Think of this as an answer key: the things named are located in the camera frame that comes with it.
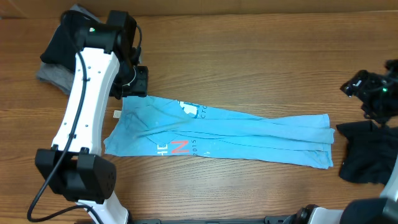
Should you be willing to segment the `light blue printed t-shirt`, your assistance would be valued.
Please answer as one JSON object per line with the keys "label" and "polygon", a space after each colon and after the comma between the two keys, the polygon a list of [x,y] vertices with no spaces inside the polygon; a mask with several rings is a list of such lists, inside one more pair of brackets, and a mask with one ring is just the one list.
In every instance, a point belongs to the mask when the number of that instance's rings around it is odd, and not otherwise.
{"label": "light blue printed t-shirt", "polygon": [[155,96],[123,99],[104,140],[114,156],[200,156],[333,167],[327,114],[262,118]]}

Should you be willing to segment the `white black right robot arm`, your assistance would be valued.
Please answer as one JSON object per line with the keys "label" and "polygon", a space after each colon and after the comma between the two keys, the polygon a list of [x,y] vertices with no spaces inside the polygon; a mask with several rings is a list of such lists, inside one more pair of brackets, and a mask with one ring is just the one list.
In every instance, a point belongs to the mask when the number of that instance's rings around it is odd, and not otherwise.
{"label": "white black right robot arm", "polygon": [[355,184],[384,184],[378,198],[354,200],[343,210],[307,205],[283,218],[265,223],[397,223],[397,128],[387,122],[397,116],[397,60],[385,63],[379,75],[360,70],[341,86],[347,96],[362,102],[365,121],[343,123],[337,130],[348,141],[340,177]]}

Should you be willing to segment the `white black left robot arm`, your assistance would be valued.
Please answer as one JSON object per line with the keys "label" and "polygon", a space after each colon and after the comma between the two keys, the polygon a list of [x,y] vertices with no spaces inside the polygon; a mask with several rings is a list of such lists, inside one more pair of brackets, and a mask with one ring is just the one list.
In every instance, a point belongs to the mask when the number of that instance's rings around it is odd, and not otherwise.
{"label": "white black left robot arm", "polygon": [[105,23],[87,17],[69,36],[76,64],[67,108],[50,149],[35,155],[42,187],[86,210],[95,223],[132,222],[114,191],[116,166],[101,155],[101,133],[110,97],[147,95],[149,72],[135,37],[142,31],[134,18],[114,10]]}

